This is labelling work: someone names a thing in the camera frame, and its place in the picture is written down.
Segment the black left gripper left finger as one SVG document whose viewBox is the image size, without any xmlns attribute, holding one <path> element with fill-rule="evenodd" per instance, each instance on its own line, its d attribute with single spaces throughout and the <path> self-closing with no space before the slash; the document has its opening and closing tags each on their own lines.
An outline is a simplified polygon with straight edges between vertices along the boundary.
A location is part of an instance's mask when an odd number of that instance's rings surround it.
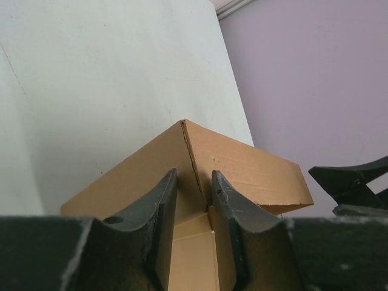
<svg viewBox="0 0 388 291">
<path fill-rule="evenodd" d="M 167 290 L 177 197 L 169 170 L 105 219 L 2 216 L 2 290 Z"/>
</svg>

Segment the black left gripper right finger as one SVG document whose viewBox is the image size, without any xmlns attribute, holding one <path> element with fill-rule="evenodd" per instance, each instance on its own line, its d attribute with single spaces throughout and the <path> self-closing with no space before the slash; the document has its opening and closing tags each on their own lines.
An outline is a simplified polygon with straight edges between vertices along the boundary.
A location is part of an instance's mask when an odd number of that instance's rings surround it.
<svg viewBox="0 0 388 291">
<path fill-rule="evenodd" d="M 212 172 L 221 290 L 386 290 L 387 218 L 279 218 Z"/>
</svg>

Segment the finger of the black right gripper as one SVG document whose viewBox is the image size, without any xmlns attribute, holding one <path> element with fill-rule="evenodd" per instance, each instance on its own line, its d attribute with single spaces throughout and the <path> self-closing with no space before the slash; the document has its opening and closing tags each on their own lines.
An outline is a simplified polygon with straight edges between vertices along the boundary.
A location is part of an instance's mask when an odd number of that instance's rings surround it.
<svg viewBox="0 0 388 291">
<path fill-rule="evenodd" d="M 312 167 L 311 177 L 337 204 L 387 209 L 387 189 L 374 193 L 368 183 L 387 173 L 387 157 L 358 166 Z"/>
</svg>

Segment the brown cardboard box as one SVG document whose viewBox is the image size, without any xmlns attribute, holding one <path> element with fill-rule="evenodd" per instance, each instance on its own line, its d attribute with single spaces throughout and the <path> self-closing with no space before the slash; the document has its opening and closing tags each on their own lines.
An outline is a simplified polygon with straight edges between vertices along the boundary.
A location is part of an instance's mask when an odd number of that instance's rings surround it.
<svg viewBox="0 0 388 291">
<path fill-rule="evenodd" d="M 154 188 L 170 169 L 178 178 L 170 290 L 219 289 L 208 209 L 214 170 L 272 214 L 313 204 L 298 164 L 184 119 L 69 199 L 61 212 L 106 218 Z"/>
</svg>

